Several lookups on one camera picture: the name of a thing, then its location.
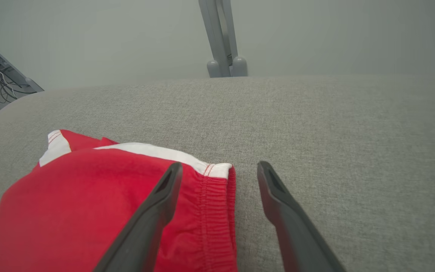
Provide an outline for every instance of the gray couch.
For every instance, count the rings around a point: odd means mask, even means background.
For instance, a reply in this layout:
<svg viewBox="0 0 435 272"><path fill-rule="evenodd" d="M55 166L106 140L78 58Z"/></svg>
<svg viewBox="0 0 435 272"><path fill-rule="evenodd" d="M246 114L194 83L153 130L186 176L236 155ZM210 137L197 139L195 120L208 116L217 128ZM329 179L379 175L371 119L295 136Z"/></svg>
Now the gray couch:
<svg viewBox="0 0 435 272"><path fill-rule="evenodd" d="M242 77L29 95L0 111L0 197L55 129L232 163L240 271L283 269L256 179L267 160L348 271L435 272L435 77Z"/></svg>

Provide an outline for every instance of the metal stand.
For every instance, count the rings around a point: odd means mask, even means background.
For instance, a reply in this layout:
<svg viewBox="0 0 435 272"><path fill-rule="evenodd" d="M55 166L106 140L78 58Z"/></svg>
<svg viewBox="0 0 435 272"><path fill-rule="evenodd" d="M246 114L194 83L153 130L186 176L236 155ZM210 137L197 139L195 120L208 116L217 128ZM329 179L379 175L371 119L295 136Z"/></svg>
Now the metal stand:
<svg viewBox="0 0 435 272"><path fill-rule="evenodd" d="M247 76L246 60L238 56L231 0L199 0L199 7L214 58L207 62L209 76Z"/></svg>

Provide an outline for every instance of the gray wall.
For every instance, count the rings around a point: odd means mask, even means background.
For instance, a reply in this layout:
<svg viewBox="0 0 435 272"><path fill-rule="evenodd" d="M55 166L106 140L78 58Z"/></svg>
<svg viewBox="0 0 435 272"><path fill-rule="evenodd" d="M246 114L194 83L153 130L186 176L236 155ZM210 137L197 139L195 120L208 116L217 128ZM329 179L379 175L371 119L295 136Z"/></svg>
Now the gray wall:
<svg viewBox="0 0 435 272"><path fill-rule="evenodd" d="M435 74L435 0L231 0L251 76ZM197 0L0 0L0 52L47 90L208 77Z"/></svg>
<svg viewBox="0 0 435 272"><path fill-rule="evenodd" d="M0 53L46 90L208 77L197 0L0 0Z"/></svg>
<svg viewBox="0 0 435 272"><path fill-rule="evenodd" d="M435 74L435 0L231 0L249 74Z"/></svg>

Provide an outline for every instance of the white stripe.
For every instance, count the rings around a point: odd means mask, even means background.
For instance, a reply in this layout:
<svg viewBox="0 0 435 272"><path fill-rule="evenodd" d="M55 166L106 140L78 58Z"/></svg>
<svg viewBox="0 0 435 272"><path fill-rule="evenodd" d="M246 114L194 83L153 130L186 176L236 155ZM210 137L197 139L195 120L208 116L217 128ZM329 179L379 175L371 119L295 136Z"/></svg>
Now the white stripe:
<svg viewBox="0 0 435 272"><path fill-rule="evenodd" d="M48 150L40 159L40 167L70 152L69 143L63 137L62 132L59 130L52 131L48 134Z"/></svg>
<svg viewBox="0 0 435 272"><path fill-rule="evenodd" d="M229 169L232 167L231 164L209 165L208 163L202 162L187 153L178 150L169 149L169 148L153 146L150 144L125 143L125 144L117 144L111 146L102 146L102 147L97 147L95 149L112 149L112 148L124 150L130 153L161 158L164 160L182 162L183 164L187 164L191 166L199 174L204 176L208 175L209 177L212 178L227 179L229 175Z"/></svg>

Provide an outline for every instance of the fabric surface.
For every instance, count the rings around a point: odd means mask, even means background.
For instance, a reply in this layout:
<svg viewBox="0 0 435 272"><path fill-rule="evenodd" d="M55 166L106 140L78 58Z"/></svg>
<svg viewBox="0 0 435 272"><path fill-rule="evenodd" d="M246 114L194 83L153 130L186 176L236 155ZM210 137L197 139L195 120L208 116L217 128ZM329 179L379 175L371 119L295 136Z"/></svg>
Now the fabric surface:
<svg viewBox="0 0 435 272"><path fill-rule="evenodd" d="M435 271L435 77L242 77L32 94L0 111L0 198L60 128L232 163L240 271L282 270L259 160L348 271Z"/></svg>
<svg viewBox="0 0 435 272"><path fill-rule="evenodd" d="M175 161L179 197L154 271L237 271L232 165L68 130L48 135L38 165L1 199L0 271L92 271Z"/></svg>

